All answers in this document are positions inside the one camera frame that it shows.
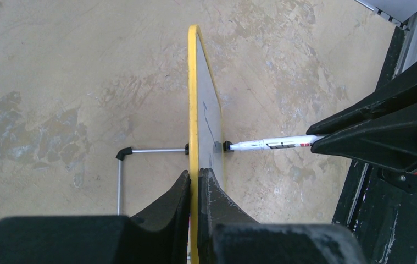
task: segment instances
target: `yellow whiteboard frame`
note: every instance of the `yellow whiteboard frame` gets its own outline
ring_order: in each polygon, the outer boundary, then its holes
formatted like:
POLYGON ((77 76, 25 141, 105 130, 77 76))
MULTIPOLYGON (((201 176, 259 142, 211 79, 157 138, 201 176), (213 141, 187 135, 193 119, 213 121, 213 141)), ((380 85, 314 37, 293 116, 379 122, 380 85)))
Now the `yellow whiteboard frame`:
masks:
MULTIPOLYGON (((202 33, 198 25, 189 27, 188 33, 188 89, 189 89, 189 175, 191 178, 191 263, 198 264, 197 232, 198 232, 198 173, 199 166, 199 138, 198 138, 198 100, 197 100, 197 36, 202 44, 205 60, 207 61, 208 71, 215 88, 216 98, 221 111, 221 100, 213 79, 212 67, 208 60, 202 33)), ((223 183, 226 186, 226 177, 223 175, 223 183)))

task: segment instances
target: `marker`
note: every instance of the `marker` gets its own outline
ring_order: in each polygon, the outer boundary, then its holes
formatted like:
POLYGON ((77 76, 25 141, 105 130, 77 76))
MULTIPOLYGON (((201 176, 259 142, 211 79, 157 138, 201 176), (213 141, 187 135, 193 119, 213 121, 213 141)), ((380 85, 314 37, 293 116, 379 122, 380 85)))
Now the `marker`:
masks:
POLYGON ((287 149, 290 147, 310 147, 314 142, 324 137, 325 136, 316 135, 275 137, 272 139, 239 142, 229 146, 229 149, 244 151, 287 149))

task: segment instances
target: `metal rod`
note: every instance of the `metal rod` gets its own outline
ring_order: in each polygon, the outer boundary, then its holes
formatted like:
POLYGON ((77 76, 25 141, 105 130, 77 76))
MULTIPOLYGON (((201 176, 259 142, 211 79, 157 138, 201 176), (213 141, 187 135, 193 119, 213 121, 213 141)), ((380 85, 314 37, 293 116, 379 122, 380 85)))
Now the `metal rod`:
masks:
POLYGON ((361 5, 363 5, 363 6, 365 6, 365 7, 367 7, 368 9, 370 9, 370 10, 375 10, 375 8, 374 7, 372 7, 371 5, 369 5, 369 4, 367 4, 365 1, 362 1, 362 0, 355 0, 357 3, 359 3, 359 4, 361 4, 361 5))
POLYGON ((123 161, 118 160, 118 216, 122 214, 122 193, 123 193, 123 161))
POLYGON ((142 150, 132 150, 132 153, 145 153, 145 152, 184 152, 185 148, 149 148, 142 150))
MULTIPOLYGON (((185 148, 149 148, 141 150, 132 150, 131 153, 146 153, 146 152, 185 152, 185 148)), ((118 216, 123 213, 123 170, 124 163, 118 159, 118 216)))

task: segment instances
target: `stained floor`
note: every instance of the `stained floor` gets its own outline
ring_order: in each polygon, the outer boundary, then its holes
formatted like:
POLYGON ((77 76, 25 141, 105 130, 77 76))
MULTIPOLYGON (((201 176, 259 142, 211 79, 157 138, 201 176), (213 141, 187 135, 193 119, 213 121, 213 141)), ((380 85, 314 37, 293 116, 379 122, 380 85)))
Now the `stained floor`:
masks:
MULTIPOLYGON (((371 93, 394 29, 353 0, 0 1, 0 218, 113 214, 119 149, 187 143, 191 24, 232 142, 304 134, 371 93)), ((261 222, 329 222, 348 165, 306 148, 234 153, 227 193, 261 222)), ((132 215, 188 158, 125 167, 132 215)))

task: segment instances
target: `black plastic part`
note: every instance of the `black plastic part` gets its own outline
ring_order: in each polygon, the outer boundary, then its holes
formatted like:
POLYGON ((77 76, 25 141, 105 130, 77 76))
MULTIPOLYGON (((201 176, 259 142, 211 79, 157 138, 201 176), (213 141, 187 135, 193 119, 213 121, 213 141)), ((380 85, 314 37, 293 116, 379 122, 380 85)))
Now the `black plastic part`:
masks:
POLYGON ((205 263, 365 263, 337 225, 259 224, 224 193, 212 169, 198 178, 198 255, 205 263))
POLYGON ((234 152, 234 150, 231 150, 231 145, 232 145, 232 142, 231 141, 224 141, 224 143, 223 143, 223 151, 224 152, 227 152, 227 153, 232 153, 232 152, 234 152))
POLYGON ((387 183, 398 187, 410 194, 415 193, 417 190, 417 175, 410 173, 397 173, 389 170, 379 169, 378 173, 381 178, 387 183))
MULTIPOLYGON (((404 38, 405 32, 396 28, 377 90, 393 78, 404 38)), ((332 221, 354 233, 368 263, 417 263, 417 186, 411 194, 387 182, 381 172, 385 171, 353 160, 332 221)))
POLYGON ((329 134, 311 152, 343 156, 395 172, 417 170, 417 62, 307 134, 329 134))
POLYGON ((186 263, 190 180, 133 217, 10 217, 0 221, 0 263, 186 263))
MULTIPOLYGON (((353 165, 356 170, 362 168, 355 163, 351 163, 351 169, 353 165)), ((350 188, 357 188, 360 177, 349 171, 332 222, 354 233, 370 263, 415 263, 417 186, 412 194, 408 193, 385 181, 383 171, 369 166, 367 173, 359 172, 365 178, 354 208, 357 190, 352 193, 350 188)))
POLYGON ((352 234, 330 224, 218 224, 211 250, 210 263, 365 263, 352 234))
POLYGON ((123 161, 123 160, 124 160, 124 158, 125 158, 127 155, 131 155, 131 154, 132 154, 132 147, 125 147, 125 148, 123 148, 122 150, 118 151, 118 154, 116 155, 116 158, 117 158, 118 160, 123 161))

